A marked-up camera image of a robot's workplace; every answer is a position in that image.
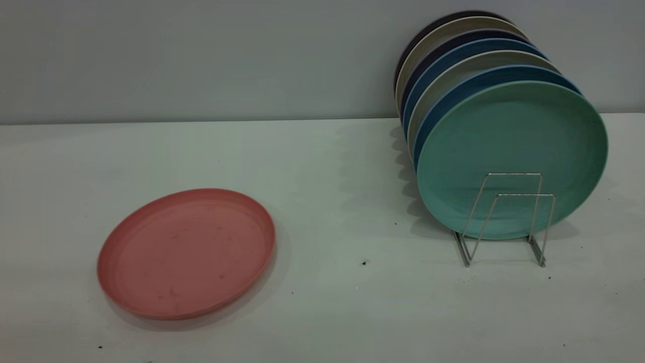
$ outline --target round plate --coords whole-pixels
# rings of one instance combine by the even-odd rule
[[[514,81],[550,82],[566,87],[577,94],[582,95],[580,90],[573,85],[571,81],[562,76],[562,74],[530,65],[497,67],[471,76],[470,78],[461,81],[458,85],[454,86],[450,91],[443,95],[443,97],[435,103],[423,119],[421,127],[419,127],[417,137],[414,140],[414,154],[412,155],[414,169],[417,169],[419,155],[421,155],[421,149],[423,148],[426,138],[432,131],[432,128],[446,113],[448,113],[448,111],[459,104],[459,102],[477,92],[495,85]]]
[[[478,29],[501,29],[515,33],[518,36],[528,39],[521,30],[515,27],[515,25],[507,21],[497,19],[495,17],[464,17],[461,19],[453,20],[440,26],[439,28],[436,28],[423,39],[421,39],[417,43],[417,45],[414,46],[410,54],[408,54],[408,57],[406,57],[405,61],[403,61],[395,89],[397,109],[401,104],[403,87],[408,81],[408,78],[410,78],[410,74],[412,74],[414,69],[417,68],[417,65],[419,65],[419,63],[428,53],[437,48],[441,43],[454,36]]]
[[[607,162],[604,124],[576,92],[519,81],[476,93],[451,109],[421,151],[417,181],[428,210],[462,232],[489,172],[539,172],[541,193],[556,196],[552,223],[571,214],[595,188]],[[477,237],[497,193],[535,193],[528,176],[488,178],[466,235]],[[484,239],[527,236],[535,198],[500,198]],[[534,231],[546,228],[551,198],[539,198]]]
[[[165,196],[128,216],[101,249],[103,291],[155,319],[191,318],[242,295],[275,248],[275,227],[255,200],[225,189]]]
[[[464,59],[437,76],[421,94],[421,97],[414,106],[408,124],[407,140],[410,156],[414,154],[414,141],[417,137],[419,126],[421,126],[421,121],[423,121],[428,111],[430,111],[434,104],[447,91],[470,76],[504,65],[534,65],[558,72],[551,62],[546,59],[532,53],[520,52],[518,50],[495,50]]]
[[[406,103],[406,100],[408,99],[408,95],[410,94],[410,90],[414,86],[414,84],[417,82],[419,77],[421,77],[421,74],[432,65],[437,59],[441,58],[443,55],[446,53],[450,52],[454,48],[457,48],[459,46],[462,46],[466,43],[470,43],[472,41],[478,41],[482,39],[512,39],[516,41],[520,41],[526,44],[531,44],[528,40],[524,39],[521,36],[518,36],[517,34],[507,32],[505,30],[496,30],[496,29],[482,29],[482,30],[473,30],[471,32],[465,32],[463,34],[459,34],[458,36],[454,36],[450,38],[449,40],[441,43],[435,50],[430,52],[423,60],[417,65],[417,68],[414,69],[412,74],[410,75],[410,78],[408,78],[408,81],[405,84],[405,87],[403,87],[403,94],[401,97],[401,104],[399,105],[399,110],[401,111],[401,114],[403,114],[404,109],[403,106]]]
[[[399,72],[401,71],[401,67],[403,66],[403,62],[408,57],[408,54],[410,54],[410,52],[412,51],[414,46],[417,45],[417,43],[421,39],[423,39],[430,32],[432,32],[436,28],[439,28],[443,24],[449,23],[449,22],[451,22],[453,20],[461,19],[462,17],[472,17],[472,16],[496,17],[497,19],[502,19],[502,20],[507,21],[507,22],[512,24],[512,22],[510,20],[506,19],[505,17],[503,17],[501,15],[491,13],[491,12],[485,12],[485,11],[482,11],[482,10],[467,10],[465,12],[456,12],[456,13],[453,13],[453,14],[448,14],[448,15],[442,17],[442,18],[439,18],[439,19],[433,21],[432,23],[430,23],[430,25],[428,25],[425,28],[423,28],[416,36],[414,36],[412,41],[410,41],[410,43],[408,43],[408,46],[403,51],[403,54],[401,54],[401,57],[399,58],[399,62],[397,63],[397,70],[396,70],[396,72],[394,72],[394,88],[396,89],[397,79],[399,78]]]
[[[468,36],[469,34],[478,33],[478,34],[489,34],[491,30],[476,30],[474,32],[464,33],[461,36],[454,37],[453,39],[460,38],[462,36]],[[496,33],[503,33],[502,30],[495,30]],[[516,36],[513,33],[508,33],[509,36],[514,36],[519,39],[522,39],[519,36]],[[451,42],[453,39],[449,40],[442,44],[439,48],[443,47],[445,44]],[[410,80],[406,85],[406,90],[404,90],[402,98],[402,107],[401,107],[401,123],[403,125],[403,130],[405,131],[406,138],[408,137],[408,125],[410,124],[410,116],[412,115],[412,110],[417,104],[419,98],[423,92],[428,88],[430,83],[435,80],[448,68],[454,66],[455,64],[463,61],[466,58],[476,56],[477,54],[492,52],[494,50],[520,50],[522,52],[532,53],[536,56],[540,56],[544,59],[547,59],[546,56],[540,52],[533,45],[527,43],[528,41],[518,41],[515,39],[506,39],[506,38],[490,38],[490,39],[480,39],[475,40],[470,43],[463,44],[459,47],[455,47],[447,52],[445,55],[441,56],[435,62],[424,65],[426,60],[431,57],[432,54],[436,53],[439,50],[437,48],[434,52],[428,54],[428,57],[424,59],[421,64],[415,69],[415,73],[421,72],[419,76],[416,76],[415,73],[410,76]]]

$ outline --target blue plate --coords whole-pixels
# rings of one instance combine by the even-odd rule
[[[470,32],[465,32],[459,34],[458,36],[452,37],[449,40],[445,41],[439,45],[435,50],[430,52],[422,61],[419,63],[417,68],[414,69],[410,78],[403,88],[403,96],[401,98],[401,104],[399,105],[399,110],[403,110],[405,106],[405,101],[408,99],[408,95],[412,90],[412,87],[417,82],[421,74],[432,65],[437,59],[441,58],[444,54],[450,52],[451,50],[460,47],[464,44],[470,43],[472,41],[482,40],[482,39],[512,39],[521,41],[523,43],[532,45],[526,38],[518,36],[513,32],[501,29],[481,29],[481,30],[472,30]]]
[[[437,78],[445,70],[449,69],[460,61],[472,56],[476,56],[480,53],[491,52],[494,50],[520,50],[523,52],[535,54],[536,56],[548,60],[548,58],[544,54],[542,54],[542,52],[537,50],[537,48],[533,47],[532,45],[512,39],[482,39],[464,44],[451,50],[441,58],[437,59],[436,62],[432,63],[432,65],[428,67],[428,69],[426,69],[423,74],[421,74],[417,82],[410,90],[410,95],[405,102],[404,108],[401,110],[401,123],[404,130],[403,134],[406,136],[406,138],[408,135],[408,125],[410,124],[410,116],[412,115],[412,110],[414,110],[414,106],[417,104],[419,98],[421,97],[421,95],[423,95],[423,92],[426,90],[426,88],[428,88],[430,83],[432,83],[432,81],[434,81],[435,78]]]
[[[427,113],[417,137],[414,140],[414,154],[412,156],[414,169],[417,170],[421,149],[432,128],[454,106],[464,99],[495,85],[514,81],[542,81],[566,87],[582,96],[582,93],[562,74],[541,67],[529,65],[511,65],[497,67],[478,73],[458,85],[454,86]]]

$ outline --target table surface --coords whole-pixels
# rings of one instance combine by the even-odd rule
[[[520,241],[485,242],[465,268],[396,119],[0,127],[0,360],[640,361],[645,114],[603,118],[606,172],[552,228],[545,268]],[[105,238],[200,187],[269,210],[270,268],[206,317],[121,311],[97,283]]]

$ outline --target green plate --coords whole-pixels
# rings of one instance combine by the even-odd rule
[[[428,210],[463,232],[489,172],[542,173],[542,193],[556,196],[552,225],[591,194],[607,162],[607,132],[593,106],[553,83],[518,81],[465,99],[433,128],[419,157],[417,181]],[[497,193],[535,193],[538,179],[490,176],[466,234],[477,237]],[[535,232],[548,224],[551,198],[540,198]],[[502,197],[482,236],[527,236],[535,198]]]

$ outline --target gray wall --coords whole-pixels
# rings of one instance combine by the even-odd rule
[[[645,111],[643,0],[4,0],[0,123],[394,116],[400,52],[469,8],[601,112]]]

